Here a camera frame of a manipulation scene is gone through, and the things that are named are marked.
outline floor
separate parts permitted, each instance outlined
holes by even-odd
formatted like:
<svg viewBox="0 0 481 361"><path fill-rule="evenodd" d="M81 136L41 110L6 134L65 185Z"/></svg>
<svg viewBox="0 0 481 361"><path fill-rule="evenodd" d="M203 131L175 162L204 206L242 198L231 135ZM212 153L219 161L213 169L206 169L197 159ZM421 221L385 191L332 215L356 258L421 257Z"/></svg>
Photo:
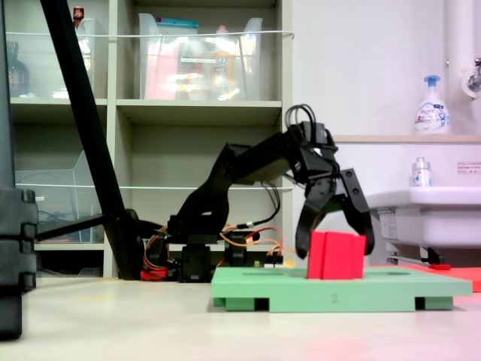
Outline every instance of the floor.
<svg viewBox="0 0 481 361"><path fill-rule="evenodd" d="M454 311L225 313L208 284L39 280L1 361L479 360L481 293Z"/></svg>

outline green base board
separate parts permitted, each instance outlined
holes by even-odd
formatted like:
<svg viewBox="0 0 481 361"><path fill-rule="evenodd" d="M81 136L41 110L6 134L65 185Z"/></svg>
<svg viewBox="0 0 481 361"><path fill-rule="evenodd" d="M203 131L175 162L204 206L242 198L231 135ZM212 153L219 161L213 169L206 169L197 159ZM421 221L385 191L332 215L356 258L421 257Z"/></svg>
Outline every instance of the green base board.
<svg viewBox="0 0 481 361"><path fill-rule="evenodd" d="M306 279L305 268L218 268L214 307L227 311L388 312L451 310L453 296L472 294L470 281L402 267L365 268L362 280Z"/></svg>

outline soap dispenser bottle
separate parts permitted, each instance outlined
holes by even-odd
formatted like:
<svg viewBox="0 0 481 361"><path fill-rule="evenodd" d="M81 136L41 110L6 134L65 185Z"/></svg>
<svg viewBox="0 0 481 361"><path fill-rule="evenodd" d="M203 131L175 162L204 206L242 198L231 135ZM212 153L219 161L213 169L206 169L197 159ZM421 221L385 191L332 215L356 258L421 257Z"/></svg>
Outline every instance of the soap dispenser bottle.
<svg viewBox="0 0 481 361"><path fill-rule="evenodd" d="M429 75L424 78L424 81L428 83L429 91L419 106L418 116L414 123L415 134L451 133L451 117L436 89L436 83L439 80L437 75Z"/></svg>

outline clear plastic bin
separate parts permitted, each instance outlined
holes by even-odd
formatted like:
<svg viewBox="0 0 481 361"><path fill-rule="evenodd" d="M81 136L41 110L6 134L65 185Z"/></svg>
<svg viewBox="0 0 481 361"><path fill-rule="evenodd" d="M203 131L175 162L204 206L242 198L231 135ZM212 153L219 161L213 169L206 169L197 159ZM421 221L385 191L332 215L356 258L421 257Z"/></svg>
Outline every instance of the clear plastic bin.
<svg viewBox="0 0 481 361"><path fill-rule="evenodd" d="M96 98L107 97L107 38L95 19L83 19L77 30L80 50ZM68 99L52 39L49 36L9 35L8 68L11 97Z"/></svg>
<svg viewBox="0 0 481 361"><path fill-rule="evenodd" d="M84 152L81 153L73 169L15 171L15 180L17 187L35 192L39 232L101 213ZM42 184L87 187L46 187L41 186ZM63 235L49 242L102 243L103 239L103 227L97 226Z"/></svg>
<svg viewBox="0 0 481 361"><path fill-rule="evenodd" d="M139 14L141 35L160 35ZM251 19L245 32L261 31ZM260 34L141 38L141 99L259 100Z"/></svg>

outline pipe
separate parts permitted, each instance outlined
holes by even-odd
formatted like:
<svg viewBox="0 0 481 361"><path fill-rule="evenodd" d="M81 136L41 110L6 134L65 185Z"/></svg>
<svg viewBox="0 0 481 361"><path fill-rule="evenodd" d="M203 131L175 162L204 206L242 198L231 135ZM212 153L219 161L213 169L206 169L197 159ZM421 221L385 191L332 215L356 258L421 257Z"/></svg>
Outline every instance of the pipe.
<svg viewBox="0 0 481 361"><path fill-rule="evenodd" d="M470 134L475 132L475 104L465 89L467 79L475 74L475 0L445 0L445 11L446 52L449 59L446 103L451 113L453 132Z"/></svg>

